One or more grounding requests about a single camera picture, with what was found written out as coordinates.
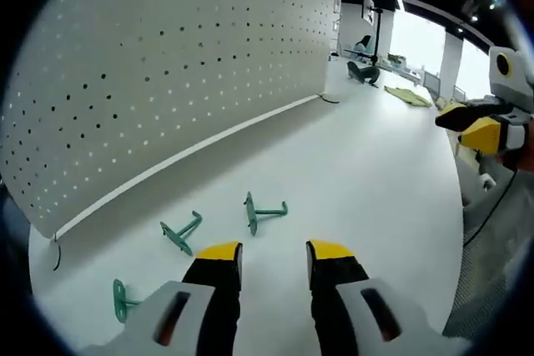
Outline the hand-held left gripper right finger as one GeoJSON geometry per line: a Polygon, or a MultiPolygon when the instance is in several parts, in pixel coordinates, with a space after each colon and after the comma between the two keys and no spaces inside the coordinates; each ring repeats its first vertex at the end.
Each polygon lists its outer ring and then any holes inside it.
{"type": "Polygon", "coordinates": [[[471,346],[435,331],[418,303],[371,278],[345,246],[311,239],[306,251],[323,355],[462,355],[471,346]]]}

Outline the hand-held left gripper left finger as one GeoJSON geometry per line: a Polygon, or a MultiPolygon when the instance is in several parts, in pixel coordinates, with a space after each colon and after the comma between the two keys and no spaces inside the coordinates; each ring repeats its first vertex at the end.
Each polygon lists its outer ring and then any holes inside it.
{"type": "Polygon", "coordinates": [[[168,281],[133,308],[123,331],[82,355],[231,355],[240,317],[243,244],[197,254],[183,279],[168,281]]]}

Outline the person's right hand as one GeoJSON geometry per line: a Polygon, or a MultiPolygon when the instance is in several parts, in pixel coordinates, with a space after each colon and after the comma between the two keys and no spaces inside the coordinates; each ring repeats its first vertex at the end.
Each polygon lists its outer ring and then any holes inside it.
{"type": "Polygon", "coordinates": [[[522,170],[533,172],[534,166],[534,148],[533,148],[533,118],[528,125],[528,134],[522,149],[510,151],[496,156],[496,161],[511,171],[522,170]]]}

